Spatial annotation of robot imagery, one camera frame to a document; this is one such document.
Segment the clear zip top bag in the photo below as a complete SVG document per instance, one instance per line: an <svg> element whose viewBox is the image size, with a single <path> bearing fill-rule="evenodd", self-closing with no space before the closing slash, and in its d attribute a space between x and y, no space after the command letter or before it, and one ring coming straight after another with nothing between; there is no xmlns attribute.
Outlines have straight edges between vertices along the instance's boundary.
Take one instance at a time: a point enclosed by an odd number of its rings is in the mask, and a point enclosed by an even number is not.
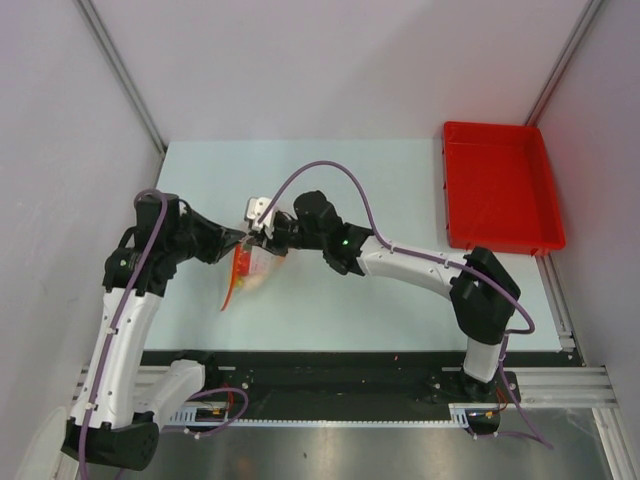
<svg viewBox="0 0 640 480"><path fill-rule="evenodd" d="M220 308L224 312L243 292L259 289L284 263L283 256L274 255L248 242L235 247L228 289Z"/></svg>

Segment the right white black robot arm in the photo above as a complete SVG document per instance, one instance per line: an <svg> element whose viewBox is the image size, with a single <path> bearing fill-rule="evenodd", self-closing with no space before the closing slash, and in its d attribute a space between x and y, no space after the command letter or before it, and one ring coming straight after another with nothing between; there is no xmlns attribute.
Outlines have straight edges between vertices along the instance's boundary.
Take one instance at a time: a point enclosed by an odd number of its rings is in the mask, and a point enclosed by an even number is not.
<svg viewBox="0 0 640 480"><path fill-rule="evenodd" d="M252 199L245 219L253 243L276 256L292 249L319 251L340 275L390 278L449 300L467 337L463 394L484 401L496 391L502 342L521 291L493 252L476 247L448 257L383 243L373 229L343 221L320 191L297 197L293 213L277 209L269 198Z"/></svg>

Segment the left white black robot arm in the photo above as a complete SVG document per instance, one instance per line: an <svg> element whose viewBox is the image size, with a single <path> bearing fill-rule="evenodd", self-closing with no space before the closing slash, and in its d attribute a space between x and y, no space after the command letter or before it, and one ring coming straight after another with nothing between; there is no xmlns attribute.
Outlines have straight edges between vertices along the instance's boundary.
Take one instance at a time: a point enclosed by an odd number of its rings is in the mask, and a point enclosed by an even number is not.
<svg viewBox="0 0 640 480"><path fill-rule="evenodd" d="M245 234L156 189L140 192L134 209L134 225L105 262L99 334L66 424L62 451L78 461L83 479L92 464L145 469L162 430L184 403L214 396L230 403L239 392L223 385L214 355L188 350L136 394L144 345L178 266L191 259L216 264Z"/></svg>

